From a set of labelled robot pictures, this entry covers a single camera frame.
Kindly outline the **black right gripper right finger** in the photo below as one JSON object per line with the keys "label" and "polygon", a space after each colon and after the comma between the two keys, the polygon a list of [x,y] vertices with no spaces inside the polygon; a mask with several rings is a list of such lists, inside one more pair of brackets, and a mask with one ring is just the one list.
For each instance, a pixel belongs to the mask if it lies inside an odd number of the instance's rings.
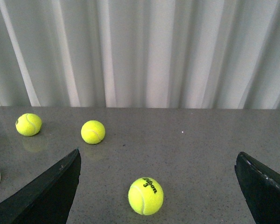
{"label": "black right gripper right finger", "polygon": [[235,173],[257,224],[280,224],[280,174],[245,152],[236,159]]}

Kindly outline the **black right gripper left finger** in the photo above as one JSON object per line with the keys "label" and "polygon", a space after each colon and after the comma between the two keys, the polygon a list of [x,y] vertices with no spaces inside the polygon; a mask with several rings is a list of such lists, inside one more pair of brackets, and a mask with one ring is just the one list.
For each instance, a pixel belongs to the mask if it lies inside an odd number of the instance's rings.
{"label": "black right gripper left finger", "polygon": [[0,224],[64,224],[79,184],[78,149],[0,203]]}

